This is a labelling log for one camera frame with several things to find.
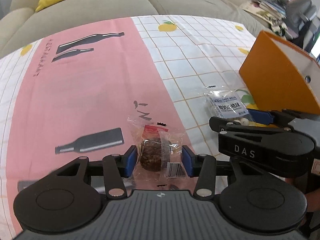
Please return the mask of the pile of magazines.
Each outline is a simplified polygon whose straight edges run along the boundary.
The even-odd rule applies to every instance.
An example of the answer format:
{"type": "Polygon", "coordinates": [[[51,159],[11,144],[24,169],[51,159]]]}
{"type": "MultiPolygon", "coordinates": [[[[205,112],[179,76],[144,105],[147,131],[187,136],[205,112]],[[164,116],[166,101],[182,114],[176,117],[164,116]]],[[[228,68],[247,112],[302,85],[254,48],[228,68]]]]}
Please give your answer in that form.
{"type": "Polygon", "coordinates": [[[318,11],[312,0],[250,0],[241,7],[265,21],[275,34],[288,40],[298,38],[318,11]]]}

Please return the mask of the clear packet brown cake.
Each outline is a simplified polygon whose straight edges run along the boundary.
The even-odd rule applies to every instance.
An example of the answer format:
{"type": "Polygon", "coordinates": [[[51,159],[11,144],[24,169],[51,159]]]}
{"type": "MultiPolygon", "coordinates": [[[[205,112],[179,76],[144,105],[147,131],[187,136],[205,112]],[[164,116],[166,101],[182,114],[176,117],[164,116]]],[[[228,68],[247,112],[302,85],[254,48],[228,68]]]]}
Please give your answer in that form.
{"type": "Polygon", "coordinates": [[[128,118],[137,148],[133,179],[137,189],[180,190],[187,175],[182,165],[185,131],[139,118],[128,118]]]}

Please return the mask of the orange white storage box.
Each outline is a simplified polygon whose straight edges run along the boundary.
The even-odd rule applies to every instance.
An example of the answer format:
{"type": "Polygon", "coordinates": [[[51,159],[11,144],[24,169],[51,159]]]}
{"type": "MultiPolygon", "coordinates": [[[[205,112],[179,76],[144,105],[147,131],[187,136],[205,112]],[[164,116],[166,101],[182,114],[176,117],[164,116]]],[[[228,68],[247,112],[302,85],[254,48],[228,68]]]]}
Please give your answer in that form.
{"type": "Polygon", "coordinates": [[[261,31],[239,74],[260,110],[319,114],[319,64],[298,46],[261,31]]]}

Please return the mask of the pink white patterned tablecloth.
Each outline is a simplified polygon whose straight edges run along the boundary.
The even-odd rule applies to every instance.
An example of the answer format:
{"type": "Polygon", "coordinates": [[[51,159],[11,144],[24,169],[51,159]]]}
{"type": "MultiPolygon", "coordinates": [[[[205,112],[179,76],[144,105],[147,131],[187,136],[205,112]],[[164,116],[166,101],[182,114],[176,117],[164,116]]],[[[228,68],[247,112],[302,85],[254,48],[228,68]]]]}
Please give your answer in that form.
{"type": "Polygon", "coordinates": [[[209,130],[202,90],[253,99],[238,71],[256,37],[241,23],[183,15],[100,21],[34,41],[1,59],[1,239],[20,231],[20,188],[77,158],[57,146],[119,128],[88,153],[100,160],[133,144],[128,118],[180,129],[195,153],[226,156],[209,130]]]}

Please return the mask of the clear bag white balls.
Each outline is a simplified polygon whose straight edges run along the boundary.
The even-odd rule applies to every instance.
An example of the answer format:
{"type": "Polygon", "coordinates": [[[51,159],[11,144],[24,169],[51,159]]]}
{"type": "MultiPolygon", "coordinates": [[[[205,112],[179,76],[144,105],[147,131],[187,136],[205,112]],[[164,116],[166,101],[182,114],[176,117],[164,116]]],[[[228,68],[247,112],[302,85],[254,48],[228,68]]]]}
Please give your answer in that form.
{"type": "Polygon", "coordinates": [[[214,117],[248,126],[253,121],[238,94],[226,86],[207,86],[203,91],[206,111],[214,117]]]}

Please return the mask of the grey fabric sofa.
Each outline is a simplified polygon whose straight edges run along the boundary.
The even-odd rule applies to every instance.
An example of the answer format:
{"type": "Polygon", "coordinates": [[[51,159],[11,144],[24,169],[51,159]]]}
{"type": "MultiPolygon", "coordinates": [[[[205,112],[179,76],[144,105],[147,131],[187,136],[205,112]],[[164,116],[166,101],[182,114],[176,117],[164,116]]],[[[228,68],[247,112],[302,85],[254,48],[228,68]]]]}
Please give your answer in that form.
{"type": "Polygon", "coordinates": [[[242,10],[247,0],[64,0],[39,12],[39,0],[12,0],[1,19],[1,57],[36,40],[80,25],[122,17],[191,15],[243,24],[257,36],[267,25],[242,10]]]}

